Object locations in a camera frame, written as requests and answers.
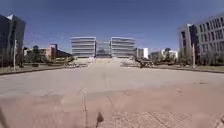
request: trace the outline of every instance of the distant building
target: distant building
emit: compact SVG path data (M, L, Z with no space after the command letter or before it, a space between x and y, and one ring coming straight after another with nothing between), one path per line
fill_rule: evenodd
M30 58L32 50L33 49L24 50L24 57ZM55 60L56 58L66 58L72 56L70 53L59 50L57 44L50 44L48 48L39 48L39 53L41 56L40 58L46 58L47 60Z
M95 57L110 58L111 57L110 42L97 42Z
M15 15L7 18L0 15L0 56L5 66L13 64L14 52L16 63L22 63L25 25L26 23Z
M112 57L129 58L134 56L135 40L132 38L112 37L110 45Z
M96 37L72 37L72 55L79 58L95 57Z
M148 50L148 48L143 48L143 56L146 59L149 58L149 50Z
M196 62L206 59L213 63L216 58L224 59L224 12L211 16L193 25L187 24L179 30L180 49L187 59Z
M185 56L189 62L193 61L193 54L195 59L199 59L199 41L197 36L197 28L195 25L186 24L182 26L179 30L179 39L180 39L180 56Z
M135 58L143 58L144 57L144 49L143 48L135 48L134 49L134 57Z
M173 57L173 59L178 59L178 52L177 51L173 51L170 50L169 51L170 56ZM166 51L165 49L159 50L159 51L155 51L155 52L151 52L149 55L149 58L153 61L153 62L157 62L157 61L163 61L166 58Z

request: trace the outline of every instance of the pavement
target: pavement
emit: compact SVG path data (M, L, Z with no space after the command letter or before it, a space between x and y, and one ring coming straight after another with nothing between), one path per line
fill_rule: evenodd
M221 128L224 75L121 67L95 59L86 68L0 76L5 128Z

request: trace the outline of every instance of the blue sky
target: blue sky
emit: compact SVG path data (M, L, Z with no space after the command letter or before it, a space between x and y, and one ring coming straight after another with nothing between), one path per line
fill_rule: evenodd
M132 37L151 51L178 49L178 27L224 11L224 0L0 0L0 14L26 21L24 45L57 43L71 52L70 37Z

